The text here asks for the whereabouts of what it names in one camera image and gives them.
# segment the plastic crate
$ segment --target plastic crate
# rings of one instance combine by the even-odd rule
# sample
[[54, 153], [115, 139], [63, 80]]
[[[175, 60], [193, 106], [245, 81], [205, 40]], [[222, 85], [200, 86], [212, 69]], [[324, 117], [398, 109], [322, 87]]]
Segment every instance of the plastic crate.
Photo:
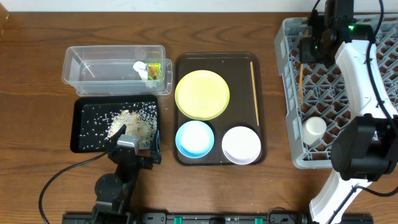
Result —
[[[379, 15], [356, 16], [358, 24], [376, 28]], [[303, 76], [303, 104], [299, 105], [299, 42], [307, 30], [307, 18], [285, 19], [274, 44], [279, 75], [286, 98], [286, 126], [293, 164], [299, 169], [331, 168], [333, 140], [349, 123], [349, 103], [343, 76], [336, 64], [306, 64]], [[377, 34], [377, 62], [392, 104], [398, 109], [398, 14], [385, 16]], [[303, 143], [302, 123], [318, 116], [326, 121], [323, 139], [311, 146]]]

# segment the dark rectangular tray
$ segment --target dark rectangular tray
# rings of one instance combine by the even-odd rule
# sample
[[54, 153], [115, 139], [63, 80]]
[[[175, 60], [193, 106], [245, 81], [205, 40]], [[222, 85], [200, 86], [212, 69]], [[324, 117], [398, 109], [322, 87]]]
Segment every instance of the dark rectangular tray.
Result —
[[[254, 95], [250, 62], [253, 62], [254, 79], [256, 83], [257, 107], [259, 126], [257, 125], [256, 110], [254, 107]], [[261, 140], [261, 153], [251, 164], [261, 163], [267, 156], [266, 126], [262, 104], [261, 75], [257, 57], [248, 52], [242, 53], [200, 53], [184, 54], [176, 63], [176, 75], [174, 86], [186, 74], [196, 70], [209, 70], [224, 78], [229, 87], [229, 103], [227, 108], [218, 117], [204, 121], [215, 134], [215, 143], [211, 151], [198, 159], [187, 158], [178, 151], [174, 140], [174, 158], [184, 166], [218, 166], [235, 165], [223, 154], [221, 142], [224, 134], [236, 126], [246, 126], [257, 133]], [[174, 136], [179, 127], [192, 119], [186, 117], [177, 107], [174, 101]]]
[[157, 98], [154, 95], [137, 95], [137, 96], [96, 96], [83, 97], [77, 99], [73, 110], [72, 133], [70, 136], [70, 150], [72, 152], [103, 152], [105, 151], [103, 142], [104, 136], [99, 133], [105, 133], [105, 130], [111, 125], [111, 120], [103, 121], [104, 114], [110, 112], [118, 113], [120, 110], [138, 111], [143, 109], [142, 103], [149, 103], [156, 105], [151, 109], [151, 113], [156, 116], [157, 130], [155, 131], [154, 139], [150, 145], [151, 151], [159, 149], [159, 107]]

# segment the plastic bin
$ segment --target plastic bin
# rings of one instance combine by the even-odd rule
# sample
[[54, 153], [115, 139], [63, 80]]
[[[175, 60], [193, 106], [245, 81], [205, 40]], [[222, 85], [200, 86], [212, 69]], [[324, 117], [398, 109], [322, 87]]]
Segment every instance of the plastic bin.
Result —
[[[159, 80], [141, 80], [133, 65], [161, 64]], [[62, 81], [79, 96], [168, 95], [172, 91], [172, 62], [161, 45], [109, 45], [69, 47], [63, 63]]]
[[[380, 15], [355, 16], [358, 24], [376, 28]], [[300, 74], [299, 42], [307, 30], [307, 18], [285, 19], [274, 45], [279, 75], [286, 98], [286, 127], [293, 164], [299, 169], [331, 168], [333, 140], [349, 123], [349, 102], [340, 69], [336, 64], [306, 64], [303, 105], [297, 98]], [[398, 109], [398, 14], [387, 14], [376, 36], [377, 64], [392, 104]], [[326, 121], [323, 139], [311, 146], [303, 143], [302, 123], [312, 116]]]

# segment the wooden table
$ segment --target wooden table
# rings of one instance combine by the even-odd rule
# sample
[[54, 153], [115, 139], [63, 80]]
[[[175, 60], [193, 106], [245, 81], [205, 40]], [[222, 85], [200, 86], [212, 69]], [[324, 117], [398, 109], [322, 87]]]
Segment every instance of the wooden table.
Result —
[[[286, 102], [274, 38], [287, 17], [276, 13], [11, 13], [0, 42], [0, 222], [42, 223], [38, 198], [56, 172], [95, 154], [69, 150], [75, 89], [61, 81], [74, 45], [160, 44], [173, 62], [186, 52], [249, 51], [261, 62], [268, 157], [259, 166], [183, 167], [172, 155], [173, 96], [160, 96], [162, 164], [142, 170], [132, 206], [174, 213], [267, 213], [306, 210], [330, 170], [299, 170], [290, 160]], [[44, 197], [52, 223], [65, 212], [89, 212], [94, 184], [116, 165], [109, 159], [61, 175]], [[396, 187], [398, 171], [371, 186]], [[361, 193], [348, 209], [376, 223], [396, 223], [397, 197]]]

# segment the clear plastic container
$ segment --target clear plastic container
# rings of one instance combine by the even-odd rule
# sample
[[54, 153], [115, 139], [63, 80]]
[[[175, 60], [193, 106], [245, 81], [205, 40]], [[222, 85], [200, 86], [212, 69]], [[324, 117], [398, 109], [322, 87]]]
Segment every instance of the clear plastic container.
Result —
[[[159, 80], [141, 80], [136, 62], [160, 63]], [[69, 47], [62, 81], [79, 96], [168, 95], [173, 87], [172, 62], [161, 45], [109, 45]]]

